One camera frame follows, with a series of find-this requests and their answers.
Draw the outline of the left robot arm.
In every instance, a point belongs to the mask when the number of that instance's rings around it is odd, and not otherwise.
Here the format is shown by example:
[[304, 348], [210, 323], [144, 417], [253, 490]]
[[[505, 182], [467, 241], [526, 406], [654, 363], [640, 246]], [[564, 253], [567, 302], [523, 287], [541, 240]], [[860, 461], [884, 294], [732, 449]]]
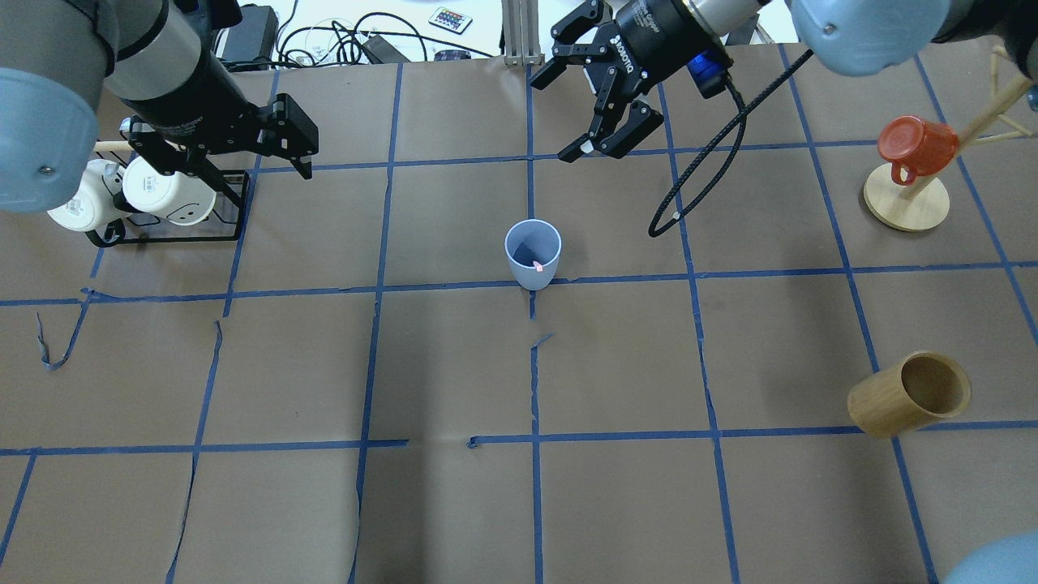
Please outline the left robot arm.
[[278, 157], [315, 173], [318, 127], [293, 98], [244, 98], [212, 52], [237, 1], [4, 1], [2, 208], [40, 213], [77, 192], [110, 92], [134, 112], [130, 143], [163, 176], [218, 187], [212, 155]]

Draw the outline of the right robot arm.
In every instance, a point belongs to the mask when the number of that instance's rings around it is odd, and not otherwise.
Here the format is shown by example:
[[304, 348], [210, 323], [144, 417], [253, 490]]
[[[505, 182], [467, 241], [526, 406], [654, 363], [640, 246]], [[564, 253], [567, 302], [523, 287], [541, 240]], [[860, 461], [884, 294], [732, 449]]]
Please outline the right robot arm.
[[[762, 10], [762, 1], [630, 1], [613, 11], [585, 1], [551, 29], [551, 56], [530, 79], [542, 90], [580, 67], [594, 95], [592, 121], [561, 149], [572, 162], [590, 152], [622, 158], [663, 124], [646, 103], [657, 84], [693, 71], [703, 98], [723, 91], [731, 57], [722, 37]], [[795, 32], [826, 69], [872, 76], [930, 43], [996, 36], [1023, 76], [1036, 77], [1034, 1], [790, 1]]]

